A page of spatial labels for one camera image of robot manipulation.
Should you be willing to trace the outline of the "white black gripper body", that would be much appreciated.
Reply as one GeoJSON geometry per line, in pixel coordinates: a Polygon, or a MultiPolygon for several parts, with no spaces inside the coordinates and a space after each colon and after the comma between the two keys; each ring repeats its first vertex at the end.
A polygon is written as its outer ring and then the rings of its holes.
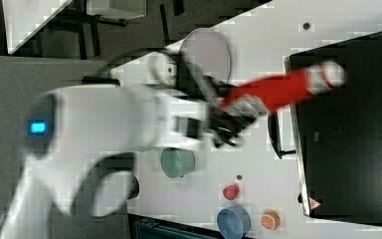
{"type": "MultiPolygon", "coordinates": [[[[213,79],[204,79],[202,88],[191,80],[176,80],[174,85],[175,90],[185,94],[185,100],[203,101],[208,99],[203,94],[203,90],[208,90],[209,96],[213,96],[215,100],[219,98],[224,100],[236,88],[236,86],[216,82],[213,79]]],[[[269,114],[259,100],[247,95],[244,95],[225,110],[222,110],[221,106],[209,106],[208,113],[207,120],[179,118],[175,128],[178,129],[183,126],[188,137],[197,139],[207,129],[214,134],[213,142],[216,147],[223,144],[239,146],[240,141],[233,142],[233,139],[240,138],[238,133],[254,123],[257,118],[269,114]]]]}

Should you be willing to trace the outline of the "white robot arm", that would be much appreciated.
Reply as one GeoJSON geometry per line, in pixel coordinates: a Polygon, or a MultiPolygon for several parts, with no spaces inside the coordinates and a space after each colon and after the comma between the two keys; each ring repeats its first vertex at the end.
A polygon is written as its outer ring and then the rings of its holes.
{"type": "Polygon", "coordinates": [[[242,88],[222,101],[145,84],[45,92],[25,119],[24,169],[0,239],[50,239],[52,209],[82,225],[105,218],[130,197],[137,153],[195,151],[206,131],[228,143],[268,113],[261,98],[242,88]]]}

